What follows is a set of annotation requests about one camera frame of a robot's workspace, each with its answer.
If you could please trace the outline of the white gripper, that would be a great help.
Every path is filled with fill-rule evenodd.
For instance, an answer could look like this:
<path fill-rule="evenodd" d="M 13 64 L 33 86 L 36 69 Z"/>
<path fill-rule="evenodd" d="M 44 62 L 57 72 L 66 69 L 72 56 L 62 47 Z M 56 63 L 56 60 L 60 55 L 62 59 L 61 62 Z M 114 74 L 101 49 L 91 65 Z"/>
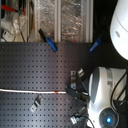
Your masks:
<path fill-rule="evenodd" d="M 84 89 L 88 90 L 88 78 L 84 70 L 81 68 L 77 74 Z M 70 87 L 66 87 L 65 91 L 74 99 L 89 101 L 89 127 L 117 128 L 119 116 L 126 113 L 127 86 L 128 73 L 125 69 L 97 67 L 89 78 L 89 96 Z"/>

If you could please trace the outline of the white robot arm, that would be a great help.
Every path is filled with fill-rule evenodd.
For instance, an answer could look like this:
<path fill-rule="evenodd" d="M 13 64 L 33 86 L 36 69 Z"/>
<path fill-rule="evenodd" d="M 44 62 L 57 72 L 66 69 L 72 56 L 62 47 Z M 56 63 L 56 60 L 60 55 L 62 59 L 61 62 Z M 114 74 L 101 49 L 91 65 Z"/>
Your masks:
<path fill-rule="evenodd" d="M 118 0 L 110 25 L 116 51 L 128 60 L 128 0 Z M 70 120 L 87 120 L 90 128 L 117 128 L 128 102 L 128 69 L 97 67 L 90 75 L 88 93 L 67 87 L 66 93 L 87 104 Z"/>

